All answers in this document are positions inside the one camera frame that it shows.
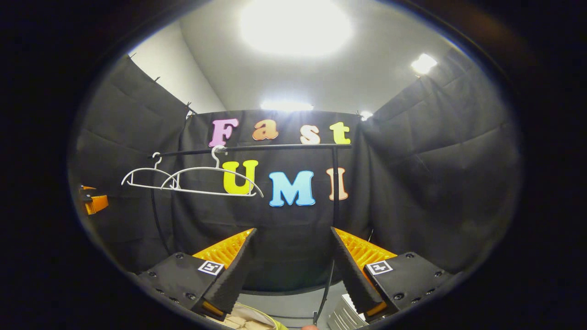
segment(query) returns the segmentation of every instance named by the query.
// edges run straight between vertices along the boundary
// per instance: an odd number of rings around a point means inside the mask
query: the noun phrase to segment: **white ceiling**
[[[397,8],[334,0],[353,31],[337,52],[320,58],[269,55],[241,36],[240,14],[250,2],[214,0],[180,21],[190,52],[227,110],[259,109],[264,100],[279,99],[311,103],[315,110],[374,112],[417,79],[410,64],[421,53],[440,60],[453,47]]]

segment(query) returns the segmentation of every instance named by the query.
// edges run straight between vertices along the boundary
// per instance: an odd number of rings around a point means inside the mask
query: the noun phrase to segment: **yellow letter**
[[[345,138],[345,132],[348,132],[349,128],[343,122],[331,125],[330,129],[334,131],[334,142],[336,144],[350,144],[350,139]]]
[[[277,124],[274,120],[265,119],[255,124],[256,130],[253,132],[253,139],[261,141],[265,139],[273,140],[279,135],[277,131]]]
[[[345,182],[342,180],[342,175],[345,173],[345,169],[342,167],[338,168],[338,200],[345,200],[349,195],[345,191]],[[326,174],[330,176],[330,200],[334,200],[334,169],[330,168],[326,170]]]
[[[320,136],[318,136],[320,131],[318,127],[304,125],[299,129],[299,132],[302,133],[302,136],[299,137],[302,144],[320,144]]]
[[[259,162],[256,160],[246,160],[242,162],[242,165],[245,167],[245,169],[247,169],[247,174],[245,176],[248,177],[251,181],[255,182],[255,167],[259,165]],[[238,168],[238,162],[227,161],[226,163],[222,164],[222,168],[236,172]],[[242,186],[237,186],[237,176],[232,173],[224,172],[224,190],[226,190],[227,193],[241,195],[247,194],[249,192],[249,185],[251,186],[250,189],[253,190],[253,185],[246,180]]]

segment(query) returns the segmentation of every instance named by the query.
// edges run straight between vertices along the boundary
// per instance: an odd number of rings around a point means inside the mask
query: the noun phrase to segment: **black metal pole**
[[[219,150],[218,152],[225,152],[225,151],[246,151],[246,150],[286,150],[286,149],[337,149],[343,148],[348,149],[351,148],[350,144],[334,144],[334,143],[325,143],[325,144],[270,144],[267,146],[244,146],[244,147],[226,147],[224,150]],[[159,156],[184,156],[188,154],[204,154],[204,153],[211,153],[212,149],[200,149],[200,150],[186,150],[186,151],[175,151],[171,153],[162,153]]]
[[[333,182],[334,182],[334,213],[333,213],[333,219],[332,219],[332,225],[338,224],[338,218],[339,218],[339,214],[338,214],[338,151],[336,148],[332,148],[332,176],[333,176]]]
[[[167,254],[171,255],[171,251],[169,250],[167,243],[165,243],[165,235],[163,234],[163,230],[161,230],[159,216],[157,215],[157,207],[155,206],[155,189],[151,189],[151,206],[153,208],[153,218],[155,219],[155,226],[157,227],[157,232],[159,233],[159,239],[161,239],[161,243],[163,244]]]
[[[338,189],[339,189],[339,183],[338,183],[338,151],[337,148],[332,147],[332,182],[333,182],[333,195],[334,195],[334,210],[332,213],[332,225],[339,223],[339,210],[338,210],[338,201],[339,201],[339,195],[338,195]],[[332,260],[332,264],[330,266],[330,275],[328,276],[328,282],[326,283],[326,287],[324,288],[324,294],[322,295],[322,301],[320,302],[320,308],[318,309],[318,312],[314,314],[314,320],[313,323],[314,325],[316,325],[318,323],[318,318],[320,317],[320,314],[322,313],[322,308],[324,307],[324,304],[326,303],[326,299],[328,297],[328,290],[330,289],[330,284],[332,283],[332,274],[334,273],[334,259]]]

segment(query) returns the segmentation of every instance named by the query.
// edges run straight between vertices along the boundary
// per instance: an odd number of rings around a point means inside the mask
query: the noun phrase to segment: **orange letter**
[[[253,140],[261,141],[265,139],[273,140],[279,135],[277,124],[274,120],[265,119],[255,124],[256,130],[253,132]]]
[[[320,136],[318,136],[320,131],[318,130],[318,127],[304,125],[299,129],[299,132],[302,133],[302,136],[299,137],[302,144],[320,144]]]
[[[345,200],[349,195],[345,191],[345,182],[342,180],[342,175],[345,173],[345,169],[342,167],[338,168],[338,200]],[[334,200],[334,169],[330,168],[326,170],[326,174],[330,176],[330,191],[331,194],[328,196],[330,200]]]

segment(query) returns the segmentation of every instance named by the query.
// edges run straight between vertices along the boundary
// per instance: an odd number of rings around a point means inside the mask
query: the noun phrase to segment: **letter m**
[[[273,172],[269,174],[269,178],[273,181],[273,199],[269,202],[269,205],[279,207],[284,205],[284,201],[281,199],[283,195],[288,205],[294,202],[296,196],[298,199],[295,201],[296,205],[309,206],[314,205],[316,200],[312,198],[312,177],[314,172],[312,171],[301,171],[295,177],[293,184],[291,184],[283,172]]]

